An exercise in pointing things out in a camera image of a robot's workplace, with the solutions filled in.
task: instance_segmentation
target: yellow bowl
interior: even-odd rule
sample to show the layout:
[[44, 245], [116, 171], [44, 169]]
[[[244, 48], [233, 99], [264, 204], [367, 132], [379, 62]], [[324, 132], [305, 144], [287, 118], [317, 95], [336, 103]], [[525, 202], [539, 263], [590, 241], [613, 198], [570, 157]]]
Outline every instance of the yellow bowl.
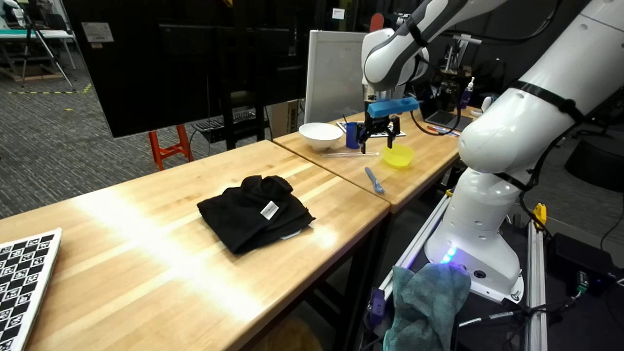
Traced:
[[383, 150], [383, 159], [393, 167], [410, 167], [416, 157], [412, 148], [395, 144], [393, 148]]

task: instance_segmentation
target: wooden tabletop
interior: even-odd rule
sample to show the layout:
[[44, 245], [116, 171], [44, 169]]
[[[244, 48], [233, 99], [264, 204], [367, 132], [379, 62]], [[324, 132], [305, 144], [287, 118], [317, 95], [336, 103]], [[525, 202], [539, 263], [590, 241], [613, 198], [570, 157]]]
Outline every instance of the wooden tabletop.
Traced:
[[[363, 113], [350, 116], [350, 120], [363, 120]], [[416, 150], [412, 167], [404, 169], [393, 167], [383, 159], [381, 152], [387, 146], [387, 138], [369, 138], [367, 155], [360, 152], [340, 155], [348, 150], [346, 140], [340, 140], [330, 152], [315, 152], [299, 132], [280, 136], [276, 142], [375, 192], [365, 173], [365, 165], [369, 165], [385, 187], [385, 194], [377, 196], [387, 198], [393, 204], [393, 212], [399, 212], [459, 157], [457, 136], [430, 136], [414, 124], [408, 113], [402, 114], [400, 122], [406, 136], [399, 136], [395, 142]]]
[[[233, 255], [196, 204], [248, 175], [285, 177], [313, 228]], [[0, 237], [63, 228], [30, 348], [239, 348], [387, 212], [387, 200], [258, 142], [5, 218]]]

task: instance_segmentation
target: black cloth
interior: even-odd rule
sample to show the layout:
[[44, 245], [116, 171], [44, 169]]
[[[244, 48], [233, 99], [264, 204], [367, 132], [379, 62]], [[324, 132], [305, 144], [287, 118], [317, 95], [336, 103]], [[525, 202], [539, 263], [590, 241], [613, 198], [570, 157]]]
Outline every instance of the black cloth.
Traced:
[[241, 187], [198, 202], [198, 208], [233, 253], [278, 241], [315, 220], [280, 175], [250, 175]]

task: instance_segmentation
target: checkerboard calibration pattern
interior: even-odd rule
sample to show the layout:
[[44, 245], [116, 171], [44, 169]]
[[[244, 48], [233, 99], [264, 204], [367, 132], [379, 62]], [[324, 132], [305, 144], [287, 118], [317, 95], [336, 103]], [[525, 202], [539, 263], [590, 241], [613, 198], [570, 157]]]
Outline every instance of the checkerboard calibration pattern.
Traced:
[[0, 351], [24, 348], [59, 251], [61, 230], [0, 243]]

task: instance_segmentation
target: teal towel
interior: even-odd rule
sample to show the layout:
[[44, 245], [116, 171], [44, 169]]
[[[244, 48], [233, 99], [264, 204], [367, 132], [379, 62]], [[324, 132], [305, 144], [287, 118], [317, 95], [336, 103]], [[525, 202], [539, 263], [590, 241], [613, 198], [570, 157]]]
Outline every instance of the teal towel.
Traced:
[[449, 263], [430, 263], [412, 272], [393, 269], [395, 319], [385, 351], [449, 351], [455, 313], [471, 292], [471, 276]]

